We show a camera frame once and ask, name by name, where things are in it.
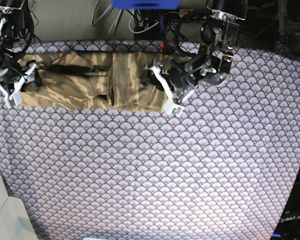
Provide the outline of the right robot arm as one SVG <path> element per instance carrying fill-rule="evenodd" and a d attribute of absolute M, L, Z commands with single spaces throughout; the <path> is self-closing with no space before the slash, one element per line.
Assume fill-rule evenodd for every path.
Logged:
<path fill-rule="evenodd" d="M 38 69 L 44 65 L 36 60 L 19 63 L 36 38 L 34 29 L 27 0 L 0 0 L 0 91 L 9 109 L 22 103 L 25 86 L 42 86 Z"/>

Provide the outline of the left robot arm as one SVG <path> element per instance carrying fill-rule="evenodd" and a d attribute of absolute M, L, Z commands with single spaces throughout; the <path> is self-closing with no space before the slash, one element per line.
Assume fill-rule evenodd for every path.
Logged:
<path fill-rule="evenodd" d="M 173 42 L 178 56 L 160 54 L 144 65 L 140 82 L 151 93 L 140 100 L 153 112 L 180 116 L 185 102 L 203 83 L 220 87 L 228 81 L 234 47 L 248 10 L 246 0 L 208 0 L 207 10 L 185 13 L 178 21 Z M 183 50 L 178 42 L 183 23 L 203 19 L 197 53 Z"/>

